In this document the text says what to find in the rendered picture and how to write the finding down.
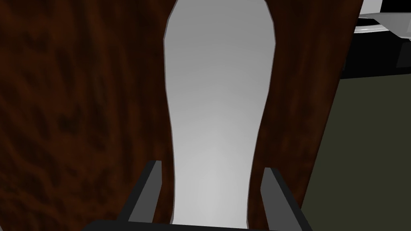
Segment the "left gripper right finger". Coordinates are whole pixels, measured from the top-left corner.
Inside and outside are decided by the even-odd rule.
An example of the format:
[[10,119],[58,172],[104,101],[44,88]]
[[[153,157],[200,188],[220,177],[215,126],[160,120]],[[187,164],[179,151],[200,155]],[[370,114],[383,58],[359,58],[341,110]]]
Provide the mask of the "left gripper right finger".
[[270,231],[313,231],[276,168],[265,168],[260,187]]

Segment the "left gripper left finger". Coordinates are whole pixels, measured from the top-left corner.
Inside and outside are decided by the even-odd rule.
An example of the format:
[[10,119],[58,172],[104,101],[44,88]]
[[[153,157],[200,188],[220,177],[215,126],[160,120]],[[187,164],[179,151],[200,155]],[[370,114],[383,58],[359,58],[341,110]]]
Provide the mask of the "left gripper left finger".
[[152,223],[161,185],[161,161],[150,160],[144,166],[117,220]]

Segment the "dark brown wooden door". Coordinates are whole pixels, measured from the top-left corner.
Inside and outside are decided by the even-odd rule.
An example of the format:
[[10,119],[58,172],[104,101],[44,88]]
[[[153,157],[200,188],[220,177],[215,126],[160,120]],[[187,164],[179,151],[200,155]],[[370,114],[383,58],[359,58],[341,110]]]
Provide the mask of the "dark brown wooden door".
[[[363,0],[265,0],[275,50],[248,191],[280,170],[307,191]],[[154,222],[173,219],[164,38],[177,0],[0,0],[0,227],[81,231],[120,214],[145,164],[162,163]]]

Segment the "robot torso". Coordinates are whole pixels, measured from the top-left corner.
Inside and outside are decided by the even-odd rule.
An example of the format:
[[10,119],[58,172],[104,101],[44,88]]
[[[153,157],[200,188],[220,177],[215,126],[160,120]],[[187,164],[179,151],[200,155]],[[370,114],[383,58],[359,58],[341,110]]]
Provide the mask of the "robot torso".
[[[361,14],[411,13],[411,0],[363,0]],[[411,75],[411,39],[400,38],[374,19],[360,18],[341,79]]]

